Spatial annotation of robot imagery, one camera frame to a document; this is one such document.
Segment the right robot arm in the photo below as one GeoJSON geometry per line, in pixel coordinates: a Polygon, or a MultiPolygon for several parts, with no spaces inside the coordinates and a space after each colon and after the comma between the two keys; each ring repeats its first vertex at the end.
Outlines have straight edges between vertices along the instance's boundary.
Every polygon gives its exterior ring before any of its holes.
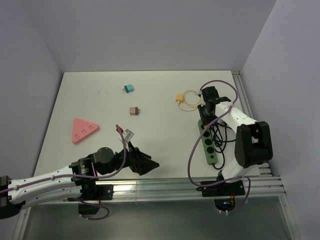
{"type": "Polygon", "coordinates": [[[270,127],[267,122],[243,113],[228,97],[220,97],[214,86],[200,92],[204,104],[197,108],[204,131],[221,120],[235,132],[234,159],[220,171],[222,179],[216,183],[217,191],[227,195],[233,190],[237,177],[245,176],[253,167],[272,159],[270,127]]]}

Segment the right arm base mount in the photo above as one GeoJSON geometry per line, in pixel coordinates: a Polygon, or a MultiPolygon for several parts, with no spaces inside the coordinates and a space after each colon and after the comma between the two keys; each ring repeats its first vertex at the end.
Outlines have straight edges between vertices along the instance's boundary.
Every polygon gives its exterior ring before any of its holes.
{"type": "Polygon", "coordinates": [[[222,212],[228,213],[236,208],[236,196],[244,196],[245,188],[241,180],[228,183],[220,183],[210,187],[198,187],[202,197],[224,197],[214,200],[215,207],[222,212]]]}

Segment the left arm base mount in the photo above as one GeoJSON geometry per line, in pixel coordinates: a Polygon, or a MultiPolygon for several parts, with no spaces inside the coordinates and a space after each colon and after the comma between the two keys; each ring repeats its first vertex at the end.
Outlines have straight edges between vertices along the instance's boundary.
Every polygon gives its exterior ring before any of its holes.
{"type": "Polygon", "coordinates": [[[93,195],[90,201],[97,201],[97,203],[88,203],[88,200],[80,200],[77,198],[68,198],[69,202],[77,202],[77,210],[80,217],[97,221],[105,219],[109,216],[110,210],[105,205],[102,205],[102,201],[110,201],[113,198],[114,186],[112,184],[98,185],[97,192],[93,195]],[[100,217],[95,217],[100,209],[105,210],[105,215],[100,217]]]}

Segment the yellow charger with cable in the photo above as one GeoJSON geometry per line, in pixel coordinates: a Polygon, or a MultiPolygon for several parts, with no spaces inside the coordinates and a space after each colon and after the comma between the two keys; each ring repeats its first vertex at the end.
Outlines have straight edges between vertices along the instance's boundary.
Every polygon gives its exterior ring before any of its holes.
{"type": "Polygon", "coordinates": [[[193,89],[188,89],[184,93],[178,93],[175,97],[177,107],[183,112],[196,111],[201,101],[200,92],[193,89]]]}

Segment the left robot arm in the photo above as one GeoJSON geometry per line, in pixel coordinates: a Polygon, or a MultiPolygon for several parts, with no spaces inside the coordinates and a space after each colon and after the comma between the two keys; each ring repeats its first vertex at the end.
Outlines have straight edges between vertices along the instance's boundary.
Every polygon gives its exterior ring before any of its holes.
{"type": "Polygon", "coordinates": [[[0,217],[11,218],[22,209],[59,199],[97,200],[96,182],[114,176],[122,168],[143,176],[158,168],[151,156],[129,145],[118,153],[108,147],[51,173],[31,178],[0,178],[0,217]]]}

